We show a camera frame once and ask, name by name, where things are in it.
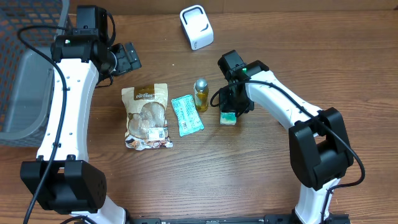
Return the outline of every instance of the snack bag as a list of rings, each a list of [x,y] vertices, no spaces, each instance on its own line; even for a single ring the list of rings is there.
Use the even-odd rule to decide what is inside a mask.
[[[172,99],[172,106],[177,115],[181,137],[205,128],[193,103],[192,95]]]
[[[122,89],[127,112],[126,147],[173,147],[165,119],[168,95],[166,83]]]

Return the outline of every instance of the green packet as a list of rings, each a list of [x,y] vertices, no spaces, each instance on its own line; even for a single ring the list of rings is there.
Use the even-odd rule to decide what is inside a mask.
[[[181,137],[205,128],[195,108],[192,95],[172,99],[172,106],[177,115]]]

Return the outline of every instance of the white box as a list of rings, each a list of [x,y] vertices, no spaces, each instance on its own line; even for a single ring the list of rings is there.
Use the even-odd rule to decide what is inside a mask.
[[[191,45],[198,50],[214,41],[214,33],[203,7],[194,5],[180,12],[181,28]]]

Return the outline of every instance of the green sponge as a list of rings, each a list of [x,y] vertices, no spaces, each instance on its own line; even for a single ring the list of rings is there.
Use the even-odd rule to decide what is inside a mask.
[[[221,112],[220,124],[235,125],[236,124],[235,113],[234,112],[229,112],[229,113]]]

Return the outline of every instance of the yellow liquid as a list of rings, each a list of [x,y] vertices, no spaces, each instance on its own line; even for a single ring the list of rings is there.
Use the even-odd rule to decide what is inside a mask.
[[[204,112],[207,110],[209,103],[207,102],[207,97],[209,94],[209,90],[206,89],[204,92],[198,92],[195,95],[195,106],[197,111]]]

